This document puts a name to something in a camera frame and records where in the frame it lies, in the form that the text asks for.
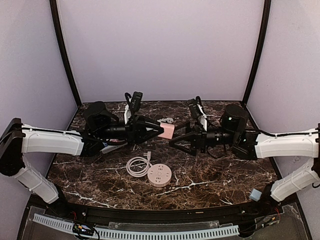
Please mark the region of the pink round power socket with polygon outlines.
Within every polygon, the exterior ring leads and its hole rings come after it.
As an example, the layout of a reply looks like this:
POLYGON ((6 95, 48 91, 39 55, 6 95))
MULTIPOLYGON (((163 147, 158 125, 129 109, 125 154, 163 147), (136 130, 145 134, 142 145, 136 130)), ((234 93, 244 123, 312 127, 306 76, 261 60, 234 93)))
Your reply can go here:
POLYGON ((149 183, 156 188, 163 188, 167 186, 172 179, 172 170, 169 166, 163 163, 151 164, 152 152, 148 151, 143 154, 143 157, 136 156, 131 158, 126 163, 127 173, 135 178, 142 178, 147 176, 149 183), (142 170, 134 171, 132 166, 141 162, 145 165, 142 170))

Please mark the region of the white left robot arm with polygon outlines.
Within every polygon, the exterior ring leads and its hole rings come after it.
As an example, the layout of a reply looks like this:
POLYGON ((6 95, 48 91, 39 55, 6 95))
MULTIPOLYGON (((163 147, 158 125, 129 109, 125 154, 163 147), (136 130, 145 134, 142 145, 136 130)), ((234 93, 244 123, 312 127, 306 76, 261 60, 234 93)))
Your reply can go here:
POLYGON ((54 153, 92 157, 106 146, 141 144, 164 133, 161 124, 137 115, 138 105, 128 103, 128 116, 121 121, 102 101, 92 103, 83 113, 82 131, 42 129, 14 118, 0 138, 0 173, 13 177, 49 205, 65 202, 57 185, 48 181, 24 157, 27 153, 54 153))

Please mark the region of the white multicolour power strip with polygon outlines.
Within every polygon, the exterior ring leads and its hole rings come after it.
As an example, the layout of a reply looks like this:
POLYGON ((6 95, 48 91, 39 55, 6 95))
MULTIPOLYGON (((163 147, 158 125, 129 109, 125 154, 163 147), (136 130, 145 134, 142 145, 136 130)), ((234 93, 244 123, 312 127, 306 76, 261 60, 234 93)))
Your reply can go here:
MULTIPOLYGON (((174 120, 172 118, 169 118, 169 117, 161 118, 161 119, 158 119, 157 121, 160 122, 160 123, 174 124, 174 120)), ((105 143, 104 144, 105 147, 101 150, 101 152, 103 154, 107 154, 107 153, 110 153, 110 152, 112 152, 112 151, 114 151, 116 149, 124 147, 127 144, 128 144, 127 142, 126 143, 121 143, 120 145, 108 145, 107 143, 105 143)))

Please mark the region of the pink plug adapter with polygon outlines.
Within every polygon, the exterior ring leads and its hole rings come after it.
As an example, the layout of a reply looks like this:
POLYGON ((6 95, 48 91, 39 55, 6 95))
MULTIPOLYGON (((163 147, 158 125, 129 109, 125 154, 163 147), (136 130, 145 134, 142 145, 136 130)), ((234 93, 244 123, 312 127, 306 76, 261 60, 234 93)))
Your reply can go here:
POLYGON ((170 124, 170 123, 161 122, 160 126, 163 128, 164 131, 163 131, 163 133, 159 134, 158 137, 163 138, 163 139, 167 139, 167 140, 171 140, 174 135, 175 125, 170 124))

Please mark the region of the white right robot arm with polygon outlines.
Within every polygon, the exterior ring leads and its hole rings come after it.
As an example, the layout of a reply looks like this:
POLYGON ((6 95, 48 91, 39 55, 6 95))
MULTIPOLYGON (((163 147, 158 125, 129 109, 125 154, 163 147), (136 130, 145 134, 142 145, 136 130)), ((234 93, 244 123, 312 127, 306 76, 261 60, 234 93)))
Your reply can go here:
POLYGON ((188 102, 193 126, 185 124, 185 134, 169 141, 177 150, 196 156, 216 146, 229 146, 241 160, 269 157, 307 157, 305 164, 280 180, 267 184, 263 191, 253 189, 250 199, 276 205, 288 196, 320 180, 320 129, 302 132, 268 133, 260 129, 247 129, 249 113, 238 105, 228 104, 219 120, 212 125, 196 99, 188 102))

